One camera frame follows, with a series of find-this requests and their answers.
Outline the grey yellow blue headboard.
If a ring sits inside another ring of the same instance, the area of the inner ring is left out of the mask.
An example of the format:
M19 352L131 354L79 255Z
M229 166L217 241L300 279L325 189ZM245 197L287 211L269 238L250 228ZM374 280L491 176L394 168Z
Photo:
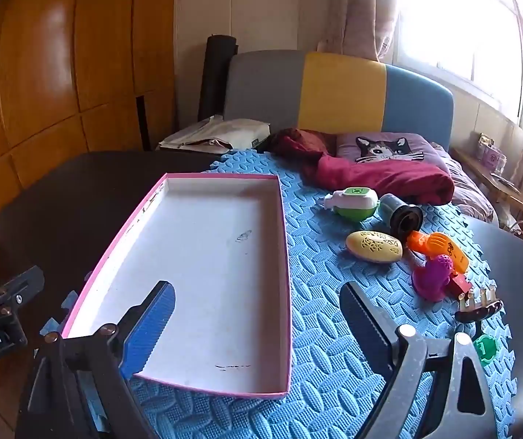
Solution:
M258 50L229 66L223 115L272 131L415 133L450 144L454 99L440 83L395 65L335 53Z

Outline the purple cat pillow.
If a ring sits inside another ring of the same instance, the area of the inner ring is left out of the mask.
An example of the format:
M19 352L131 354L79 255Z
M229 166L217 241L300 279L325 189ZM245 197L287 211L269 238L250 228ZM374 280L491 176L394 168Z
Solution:
M400 160L426 162L447 172L436 148L420 135L412 133L371 132L337 136L336 154L356 164Z

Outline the wooden wardrobe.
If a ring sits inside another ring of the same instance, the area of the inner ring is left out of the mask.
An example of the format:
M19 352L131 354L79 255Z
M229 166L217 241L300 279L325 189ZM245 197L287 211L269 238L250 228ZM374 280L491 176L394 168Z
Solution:
M78 155L172 132L173 19L174 0L0 0L0 211Z

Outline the black cylindrical filter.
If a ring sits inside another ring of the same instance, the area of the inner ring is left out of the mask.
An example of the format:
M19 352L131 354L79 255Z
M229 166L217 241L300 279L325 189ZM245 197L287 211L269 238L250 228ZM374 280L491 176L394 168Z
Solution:
M424 214L422 209L413 204L407 204L398 196L387 193L380 197L380 219L383 220L390 234L404 243L408 236L422 227Z

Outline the green white plug-in device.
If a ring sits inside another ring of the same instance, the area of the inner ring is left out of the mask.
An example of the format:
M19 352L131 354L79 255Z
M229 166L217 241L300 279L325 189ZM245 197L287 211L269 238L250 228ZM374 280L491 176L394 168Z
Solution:
M368 187L348 187L327 194L323 205L353 222L363 222L375 214L379 197Z

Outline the pink shallow cardboard box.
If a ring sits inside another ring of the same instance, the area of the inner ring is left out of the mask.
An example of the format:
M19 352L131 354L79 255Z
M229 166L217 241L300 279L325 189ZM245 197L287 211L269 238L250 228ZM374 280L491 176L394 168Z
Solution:
M175 307L143 379L230 397L284 397L291 294L276 175L167 173L122 226L86 282L68 338L118 322L159 281Z

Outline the pink striped duvet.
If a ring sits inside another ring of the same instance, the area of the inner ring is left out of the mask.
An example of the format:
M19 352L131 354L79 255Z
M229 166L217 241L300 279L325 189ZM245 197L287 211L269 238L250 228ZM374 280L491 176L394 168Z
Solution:
M440 159L447 166L455 185L452 204L464 215L479 219L494 226L498 225L497 212L480 187L464 172L462 165L454 160L442 146L432 143Z

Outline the blue foam puzzle mat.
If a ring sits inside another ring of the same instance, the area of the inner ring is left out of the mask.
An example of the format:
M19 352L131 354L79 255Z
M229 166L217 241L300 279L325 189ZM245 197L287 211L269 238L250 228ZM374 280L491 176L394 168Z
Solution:
M139 375L132 391L163 438L350 438L383 390L339 306L343 284L355 281L377 306L426 337L458 330L455 302L419 299L404 260L372 264L345 249L353 225L319 204L323 191L272 155L225 155L203 172L276 175L281 184L291 294L291 377L281 398L230 397L167 386Z

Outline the red puzzle piece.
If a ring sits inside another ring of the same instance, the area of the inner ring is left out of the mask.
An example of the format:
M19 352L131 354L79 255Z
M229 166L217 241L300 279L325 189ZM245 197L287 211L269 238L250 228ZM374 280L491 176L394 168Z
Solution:
M449 275L448 284L446 284L445 291L452 298L458 299L461 294L466 294L471 290L472 284L467 281L463 274L453 271Z

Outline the magenta hydrant-shaped toy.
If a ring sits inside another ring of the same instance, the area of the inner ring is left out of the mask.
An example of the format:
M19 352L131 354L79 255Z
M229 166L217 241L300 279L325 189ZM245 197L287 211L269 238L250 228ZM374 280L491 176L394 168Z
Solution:
M444 289L452 270L453 262L449 256L436 256L412 272L412 285L420 297L430 302L439 302L445 297Z

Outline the black rolled mat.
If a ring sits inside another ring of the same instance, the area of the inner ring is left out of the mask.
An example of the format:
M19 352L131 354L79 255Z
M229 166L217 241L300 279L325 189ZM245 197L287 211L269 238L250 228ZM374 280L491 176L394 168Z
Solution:
M230 62L238 50L235 37L212 35L207 39L199 95L199 121L223 114Z

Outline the orange cube block toy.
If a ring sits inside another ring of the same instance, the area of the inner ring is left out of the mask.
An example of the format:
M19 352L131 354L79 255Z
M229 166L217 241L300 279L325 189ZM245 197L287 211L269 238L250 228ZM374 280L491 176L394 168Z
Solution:
M453 270L458 274L465 274L469 267L469 258L456 242L443 233L425 234L413 231L407 237L406 246L429 259L441 255L448 256L453 262Z

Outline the brown hair claw clip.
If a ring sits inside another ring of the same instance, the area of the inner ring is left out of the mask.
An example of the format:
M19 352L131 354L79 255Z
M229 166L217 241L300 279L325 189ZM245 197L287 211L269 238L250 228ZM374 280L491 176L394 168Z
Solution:
M497 287L491 284L488 288L471 288L458 296L459 307L455 319L460 323L481 322L495 315L504 306L497 297Z

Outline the yellow purple oval case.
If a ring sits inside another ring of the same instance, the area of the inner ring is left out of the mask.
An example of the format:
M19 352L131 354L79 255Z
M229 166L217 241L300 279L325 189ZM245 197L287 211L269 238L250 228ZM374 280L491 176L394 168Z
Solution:
M398 239L377 231L356 231L346 238L347 249L357 258L376 264L391 264L403 256Z

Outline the pink curtain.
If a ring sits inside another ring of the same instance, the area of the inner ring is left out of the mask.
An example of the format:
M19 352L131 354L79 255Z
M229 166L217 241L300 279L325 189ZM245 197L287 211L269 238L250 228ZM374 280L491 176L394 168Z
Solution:
M317 50L380 61L391 45L398 0L331 0Z

